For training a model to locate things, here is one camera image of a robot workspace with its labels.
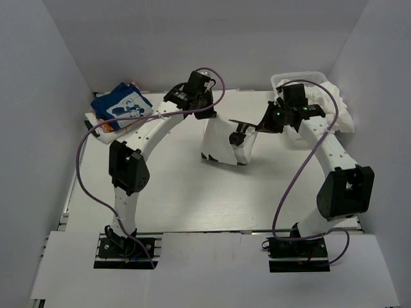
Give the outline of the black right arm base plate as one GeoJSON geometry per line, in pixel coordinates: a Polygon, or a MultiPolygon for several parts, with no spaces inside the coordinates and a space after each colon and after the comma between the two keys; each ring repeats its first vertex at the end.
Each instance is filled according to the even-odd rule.
{"type": "Polygon", "coordinates": [[[268,252],[271,273],[329,272],[328,251],[324,239],[311,241],[278,241],[266,238],[261,248],[268,252]]]}

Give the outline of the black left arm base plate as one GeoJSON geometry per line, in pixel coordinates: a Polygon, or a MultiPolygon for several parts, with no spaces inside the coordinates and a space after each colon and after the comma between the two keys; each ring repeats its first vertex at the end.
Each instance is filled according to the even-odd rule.
{"type": "Polygon", "coordinates": [[[148,251],[152,261],[149,260],[139,244],[134,242],[125,252],[108,239],[105,234],[100,234],[94,258],[94,269],[105,270],[153,270],[159,261],[162,246],[162,234],[137,234],[148,251]]]}

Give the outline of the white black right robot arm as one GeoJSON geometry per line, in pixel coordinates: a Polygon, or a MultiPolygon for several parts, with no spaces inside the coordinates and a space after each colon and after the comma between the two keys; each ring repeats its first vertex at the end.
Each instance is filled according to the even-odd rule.
{"type": "Polygon", "coordinates": [[[292,227],[290,249],[299,256],[313,248],[313,240],[332,230],[335,225],[367,212],[374,183],[374,171],[361,166],[343,148],[331,131],[324,111],[318,105],[286,107],[268,102],[258,124],[258,132],[281,133],[292,127],[311,148],[306,160],[315,157],[324,173],[316,197],[316,208],[292,227]]]}

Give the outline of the white t-shirt with black print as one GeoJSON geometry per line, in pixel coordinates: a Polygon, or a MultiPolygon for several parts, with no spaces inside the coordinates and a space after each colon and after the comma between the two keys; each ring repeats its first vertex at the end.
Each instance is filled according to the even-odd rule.
{"type": "Polygon", "coordinates": [[[246,166],[258,132],[256,125],[216,116],[209,119],[200,146],[203,160],[246,166]]]}

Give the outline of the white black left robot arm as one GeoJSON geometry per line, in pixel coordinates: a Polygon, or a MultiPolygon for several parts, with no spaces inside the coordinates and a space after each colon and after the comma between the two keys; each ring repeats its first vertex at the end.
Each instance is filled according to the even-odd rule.
{"type": "Polygon", "coordinates": [[[194,110],[197,119],[216,116],[210,90],[190,94],[186,90],[172,89],[157,108],[146,98],[135,94],[127,96],[114,105],[114,115],[141,119],[143,124],[125,141],[113,141],[109,150],[109,175],[114,186],[115,215],[105,227],[106,236],[114,242],[114,249],[122,256],[132,254],[136,248],[136,207],[139,193],[145,188],[150,172],[146,165],[155,147],[175,126],[179,125],[194,110]]]}

